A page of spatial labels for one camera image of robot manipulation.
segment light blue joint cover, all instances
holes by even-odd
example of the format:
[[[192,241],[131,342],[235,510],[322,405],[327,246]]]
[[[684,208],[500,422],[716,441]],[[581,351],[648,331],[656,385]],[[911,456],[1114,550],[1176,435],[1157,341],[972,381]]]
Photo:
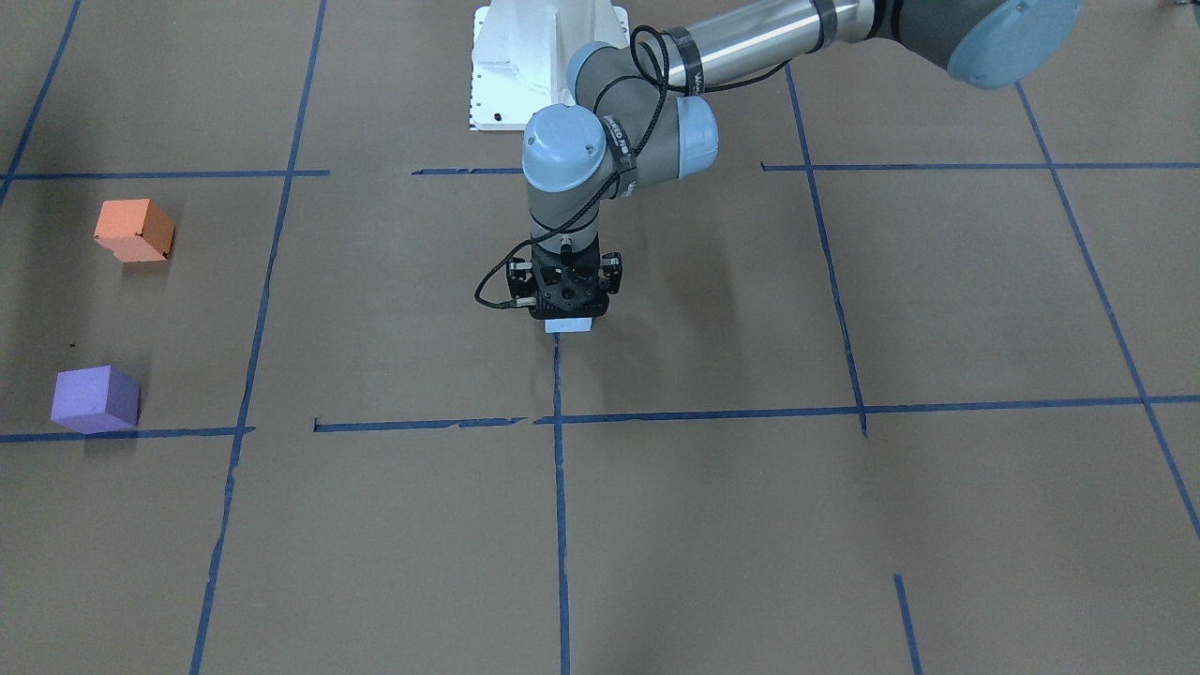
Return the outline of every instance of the light blue joint cover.
[[[950,54],[950,77],[1000,89],[1055,53],[1079,18],[1079,0],[1008,0],[984,17]]]
[[[588,56],[605,47],[617,48],[614,44],[608,44],[607,42],[588,42],[571,55],[571,60],[566,64],[566,86],[570,89],[571,96],[575,96],[575,85],[580,82],[580,71],[583,70],[583,64],[587,62]]]
[[[538,190],[566,192],[592,178],[606,149],[604,127],[592,110],[554,103],[526,125],[521,168]]]
[[[720,138],[716,117],[708,102],[700,96],[676,98],[679,108],[679,178],[689,177],[713,166]]]
[[[587,333],[592,330],[592,319],[584,318],[547,318],[546,333]]]

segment black band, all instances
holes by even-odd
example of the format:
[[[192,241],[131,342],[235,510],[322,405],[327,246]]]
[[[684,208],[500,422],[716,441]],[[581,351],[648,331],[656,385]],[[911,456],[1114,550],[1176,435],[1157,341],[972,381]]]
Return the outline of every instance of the black band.
[[[838,5],[834,4],[834,0],[811,0],[811,2],[821,19],[821,37],[809,54],[828,47],[833,44],[834,40],[838,40]]]
[[[700,96],[704,92],[704,64],[700,61],[700,47],[692,40],[691,32],[683,26],[668,30],[667,35],[671,36],[671,40],[674,40],[676,49],[679,50],[679,58],[683,59],[683,74],[688,80],[683,88],[688,90],[686,95]],[[664,65],[662,68],[667,71],[662,73],[662,77],[670,79],[670,64]]]
[[[883,14],[886,13],[887,1],[875,0],[875,18],[871,19],[871,32],[868,32],[864,40],[870,40],[880,34],[880,29],[883,28]]]
[[[613,165],[617,169],[617,191],[612,198],[624,198],[637,191],[637,156],[634,155],[634,145],[625,133],[617,118],[605,115],[600,118],[604,125],[605,138],[608,139],[608,153],[612,154]]]
[[[892,4],[892,40],[895,40],[900,44],[904,41],[900,40],[900,10],[904,8],[904,0],[895,0]]]

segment orange cube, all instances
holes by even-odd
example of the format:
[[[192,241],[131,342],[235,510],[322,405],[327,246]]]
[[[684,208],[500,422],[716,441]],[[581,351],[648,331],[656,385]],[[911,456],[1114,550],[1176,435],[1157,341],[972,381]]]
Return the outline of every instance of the orange cube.
[[[122,263],[166,261],[175,222],[150,199],[114,199],[100,208],[95,237]]]

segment blue tape line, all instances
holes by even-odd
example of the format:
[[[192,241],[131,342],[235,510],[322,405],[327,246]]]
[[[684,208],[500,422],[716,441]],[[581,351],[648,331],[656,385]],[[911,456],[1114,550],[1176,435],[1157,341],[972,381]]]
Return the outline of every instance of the blue tape line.
[[[764,172],[805,172],[804,165],[767,165],[760,162]],[[938,165],[812,165],[812,171],[1003,171],[1044,169],[1045,165],[1006,163],[938,163]]]
[[[1200,162],[1055,162],[1066,169],[1195,169]]]
[[[768,165],[758,162],[764,172],[805,172],[804,165]],[[1200,162],[1070,162],[1052,165],[1062,169],[1195,169]],[[929,163],[929,165],[812,165],[812,171],[1044,171],[1045,163]]]
[[[694,412],[630,412],[613,414],[566,414],[563,424],[613,424],[622,422],[686,422],[704,419],[764,419],[776,417],[835,417],[859,414],[857,406],[820,408],[733,410]],[[553,424],[557,418],[544,417],[534,424]]]
[[[833,292],[833,306],[841,325],[841,344],[846,350],[846,366],[850,370],[850,386],[854,390],[854,405],[858,406],[858,423],[863,436],[866,436],[866,411],[863,404],[863,390],[858,383],[858,366],[854,364],[854,350],[850,344],[850,327],[846,324],[846,310],[841,305],[841,291],[838,288],[838,271],[833,264],[833,251],[829,249],[829,234],[826,232],[824,211],[821,209],[821,195],[817,192],[817,175],[812,171],[812,157],[809,155],[809,138],[804,132],[804,115],[800,113],[800,98],[796,94],[796,80],[792,79],[792,66],[784,66],[787,76],[787,91],[792,97],[792,114],[796,115],[796,132],[800,137],[800,153],[804,155],[805,174],[809,179],[809,193],[812,197],[812,210],[817,219],[817,233],[821,235],[821,250],[824,252],[826,267],[829,269],[829,289]]]
[[[1188,518],[1192,520],[1192,528],[1195,531],[1196,538],[1200,538],[1200,516],[1196,515],[1195,504],[1192,503],[1192,496],[1188,494],[1188,488],[1183,483],[1183,476],[1180,473],[1180,467],[1175,462],[1175,455],[1171,453],[1171,448],[1166,442],[1166,436],[1163,434],[1163,428],[1158,424],[1158,416],[1154,414],[1154,406],[1146,394],[1146,386],[1141,381],[1141,375],[1138,372],[1138,366],[1134,364],[1133,353],[1129,351],[1129,345],[1126,342],[1124,333],[1121,330],[1121,323],[1117,322],[1116,311],[1112,309],[1112,303],[1109,301],[1109,294],[1104,289],[1104,283],[1100,281],[1100,274],[1096,268],[1096,262],[1092,259],[1092,253],[1087,249],[1087,241],[1084,240],[1084,232],[1079,227],[1079,220],[1075,217],[1075,209],[1070,205],[1070,199],[1067,197],[1067,189],[1062,184],[1062,178],[1058,175],[1058,169],[1054,166],[1054,160],[1050,159],[1050,148],[1046,145],[1045,138],[1042,135],[1042,127],[1038,125],[1038,120],[1033,114],[1033,107],[1030,104],[1028,96],[1025,95],[1025,88],[1021,83],[1016,83],[1016,94],[1021,97],[1021,104],[1025,106],[1025,114],[1030,118],[1030,126],[1033,127],[1033,135],[1038,139],[1038,145],[1042,148],[1042,155],[1046,160],[1046,168],[1050,169],[1050,175],[1054,178],[1055,187],[1058,190],[1058,198],[1062,199],[1062,208],[1067,213],[1067,220],[1070,222],[1070,229],[1075,234],[1075,243],[1079,244],[1079,251],[1084,256],[1084,262],[1087,263],[1087,273],[1092,276],[1092,283],[1096,286],[1096,292],[1100,295],[1100,304],[1104,305],[1104,313],[1109,317],[1109,324],[1112,327],[1112,334],[1116,335],[1117,345],[1121,347],[1121,354],[1124,357],[1126,366],[1129,369],[1129,376],[1133,377],[1134,386],[1138,388],[1138,396],[1141,399],[1142,407],[1146,410],[1146,418],[1150,420],[1151,429],[1154,430],[1154,437],[1158,440],[1158,447],[1163,452],[1163,459],[1166,460],[1166,466],[1171,472],[1171,478],[1175,480],[1175,489],[1180,494],[1180,498],[1183,500],[1183,508],[1188,513]]]
[[[912,412],[1094,408],[1136,405],[1141,405],[1141,399],[1135,396],[1116,396],[1110,399],[1043,399],[1032,401],[979,401],[970,404],[901,404],[895,406],[866,406],[866,412],[871,414],[896,414]]]
[[[522,174],[520,167],[517,168],[432,168],[432,169],[416,169],[413,175],[511,175]]]
[[[317,54],[320,48],[320,34],[325,24],[325,4],[320,0],[317,10],[317,26],[312,35],[312,48],[308,52],[308,68],[305,72],[304,89],[300,94],[300,109],[296,113],[295,130],[292,133],[292,151],[288,156],[288,173],[283,178],[283,193],[280,197],[280,210],[275,220],[275,234],[271,239],[271,253],[266,262],[266,277],[263,281],[263,293],[258,303],[258,319],[254,325],[254,340],[250,350],[250,363],[246,366],[246,390],[242,394],[241,407],[238,412],[238,431],[233,437],[233,448],[229,452],[229,470],[226,473],[224,507],[221,514],[221,533],[217,543],[212,546],[212,557],[209,561],[209,580],[204,586],[204,604],[200,607],[200,620],[196,629],[196,645],[192,650],[192,665],[190,675],[199,675],[200,662],[204,657],[204,643],[209,632],[209,619],[212,615],[212,599],[216,596],[217,575],[221,571],[221,556],[224,551],[226,532],[229,528],[229,510],[233,506],[234,470],[241,459],[241,442],[245,437],[246,420],[250,416],[250,399],[254,390],[254,375],[258,371],[258,353],[263,345],[263,330],[266,327],[266,310],[271,297],[271,275],[275,270],[275,258],[280,252],[280,237],[283,234],[283,222],[288,213],[288,199],[292,196],[292,180],[296,168],[296,157],[300,154],[300,138],[304,133],[305,113],[308,108],[308,92],[312,90],[312,78],[317,70]]]
[[[1151,396],[1154,405],[1200,404],[1200,394]],[[864,406],[868,414],[904,414],[930,412],[972,412],[1007,410],[1093,408],[1112,406],[1140,406],[1138,396],[1110,396],[1096,399],[1034,399],[1024,401],[968,401],[948,404],[899,404],[890,406]],[[838,417],[857,416],[857,406],[827,406],[808,408],[763,408],[725,411],[676,411],[676,412],[623,412],[599,414],[564,414],[563,424],[620,424],[624,422],[689,422],[712,419],[770,419],[790,417]],[[524,422],[524,417],[493,417],[479,419],[434,419],[412,422],[368,422],[359,424],[313,425],[317,434],[343,434],[354,431],[407,431],[415,429],[450,429],[452,426],[511,426]],[[559,419],[548,414],[533,422],[535,425],[554,424]]]
[[[5,443],[56,443],[62,441],[127,440],[127,438],[182,438],[187,436],[233,436],[234,426],[215,426],[211,429],[130,429],[127,431],[104,431],[103,434],[8,434],[0,435],[0,444]]]
[[[29,119],[25,120],[25,129],[20,132],[20,141],[17,142],[17,151],[13,153],[12,162],[8,163],[8,172],[5,174],[4,183],[0,184],[0,205],[4,204],[5,197],[8,196],[8,186],[12,185],[13,174],[17,173],[17,167],[20,166],[20,159],[25,156],[25,148],[29,147],[29,137],[34,133],[34,125],[37,124],[37,115],[42,112],[42,103],[46,102],[46,95],[50,91],[50,83],[54,82],[54,74],[59,72],[59,64],[62,61],[62,54],[67,50],[67,41],[71,40],[71,31],[74,30],[74,20],[79,16],[79,5],[82,4],[83,0],[74,0],[74,4],[71,5],[71,14],[67,17],[67,25],[62,29],[59,48],[54,52],[50,68],[46,71],[42,90],[37,92],[37,100],[34,101],[34,109],[29,112]]]
[[[319,171],[295,171],[292,175],[296,178],[328,177],[329,169]],[[12,179],[17,180],[162,180],[162,179],[206,179],[206,178],[284,178],[286,169],[281,171],[144,171],[126,173],[18,173]]]
[[[920,652],[917,650],[917,632],[912,628],[912,613],[908,611],[908,593],[904,589],[904,577],[893,574],[896,585],[896,601],[900,603],[900,619],[904,621],[904,634],[908,641],[908,659],[912,662],[912,675],[923,675]]]
[[[1151,396],[1150,402],[1156,406],[1163,404],[1200,404],[1200,394],[1182,396]]]
[[[313,422],[313,434],[347,434],[355,431],[410,431],[416,429],[475,429],[484,426],[512,426],[523,417],[487,417],[478,419],[424,419],[414,422],[367,422],[360,424],[320,424]]]
[[[558,514],[558,651],[562,675],[571,675],[571,603],[566,587],[566,485],[563,476],[563,358],[554,334],[554,495]]]

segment foam block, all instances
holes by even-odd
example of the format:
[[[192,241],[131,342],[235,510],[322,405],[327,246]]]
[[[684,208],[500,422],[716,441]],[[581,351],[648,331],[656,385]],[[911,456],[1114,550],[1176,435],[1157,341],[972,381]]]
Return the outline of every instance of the foam block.
[[[122,263],[166,261],[175,222],[150,199],[113,199],[100,208],[95,237]]]
[[[79,434],[137,426],[142,386],[110,365],[68,370],[54,386],[50,422]]]
[[[592,330],[590,318],[547,318],[546,333],[587,333]]]

